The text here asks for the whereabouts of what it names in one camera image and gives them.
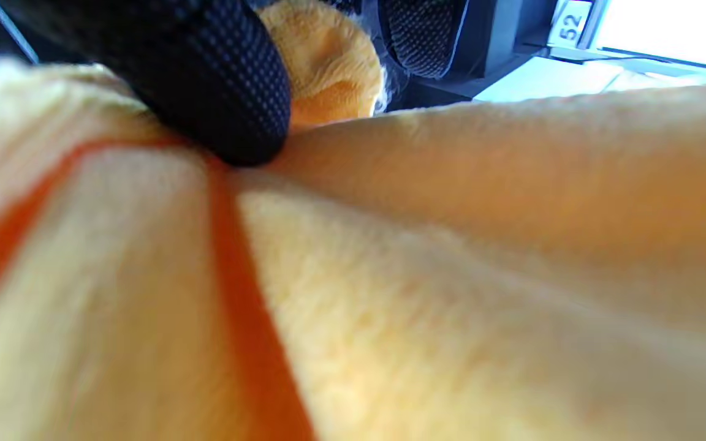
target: bright light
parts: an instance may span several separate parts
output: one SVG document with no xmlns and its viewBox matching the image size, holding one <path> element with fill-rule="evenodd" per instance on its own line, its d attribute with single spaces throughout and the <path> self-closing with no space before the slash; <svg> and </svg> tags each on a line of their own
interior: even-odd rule
<svg viewBox="0 0 706 441">
<path fill-rule="evenodd" d="M 706 64 L 706 2 L 610 0 L 596 45 Z"/>
</svg>

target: yellow plush fabric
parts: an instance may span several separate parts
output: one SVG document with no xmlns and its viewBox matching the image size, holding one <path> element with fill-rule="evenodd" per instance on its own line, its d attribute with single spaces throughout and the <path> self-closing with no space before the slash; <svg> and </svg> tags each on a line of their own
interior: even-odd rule
<svg viewBox="0 0 706 441">
<path fill-rule="evenodd" d="M 383 72 L 353 20 L 317 0 L 282 0 L 259 15 L 288 70 L 294 130 L 372 116 Z"/>
<path fill-rule="evenodd" d="M 357 119 L 224 170 L 104 70 L 17 70 L 0 220 L 88 145 L 0 247 L 2 440 L 706 439 L 706 86 Z M 266 321 L 218 279 L 227 196 Z"/>
</svg>

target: orange stripe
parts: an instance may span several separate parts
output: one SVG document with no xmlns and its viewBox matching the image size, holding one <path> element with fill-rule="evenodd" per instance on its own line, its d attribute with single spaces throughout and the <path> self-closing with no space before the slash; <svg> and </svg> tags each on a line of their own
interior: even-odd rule
<svg viewBox="0 0 706 441">
<path fill-rule="evenodd" d="M 180 140 L 161 140 L 149 145 L 121 145 L 123 148 L 165 147 L 177 145 Z M 8 264 L 14 258 L 16 251 L 25 240 L 27 233 L 37 215 L 42 211 L 56 185 L 61 184 L 75 166 L 89 153 L 104 150 L 112 146 L 119 146 L 115 140 L 104 140 L 85 143 L 74 148 L 67 156 L 61 159 L 56 167 L 48 171 L 41 181 L 38 181 L 25 197 L 15 201 L 0 215 L 0 278 Z"/>
<path fill-rule="evenodd" d="M 256 414 L 257 440 L 314 439 L 285 352 L 258 288 L 235 196 L 226 180 L 225 165 L 207 156 L 210 181 L 212 241 L 235 359 L 249 405 Z"/>
</svg>

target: white label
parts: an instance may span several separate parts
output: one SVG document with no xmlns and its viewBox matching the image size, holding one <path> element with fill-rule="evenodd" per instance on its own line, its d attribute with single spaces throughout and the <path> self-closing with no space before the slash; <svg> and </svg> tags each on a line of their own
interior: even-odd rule
<svg viewBox="0 0 706 441">
<path fill-rule="evenodd" d="M 552 47 L 577 47 L 582 31 L 585 30 L 585 23 L 588 22 L 591 6 L 591 2 L 578 0 L 566 2 L 549 33 L 549 45 Z"/>
</svg>

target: orange plush ear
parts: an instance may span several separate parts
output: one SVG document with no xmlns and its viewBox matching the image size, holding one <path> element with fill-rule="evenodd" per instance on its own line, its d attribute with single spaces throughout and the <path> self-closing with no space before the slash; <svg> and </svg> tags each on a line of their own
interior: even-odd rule
<svg viewBox="0 0 706 441">
<path fill-rule="evenodd" d="M 372 116 L 383 89 L 380 59 L 353 20 L 317 0 L 282 0 L 260 19 L 291 82 L 291 129 Z"/>
</svg>

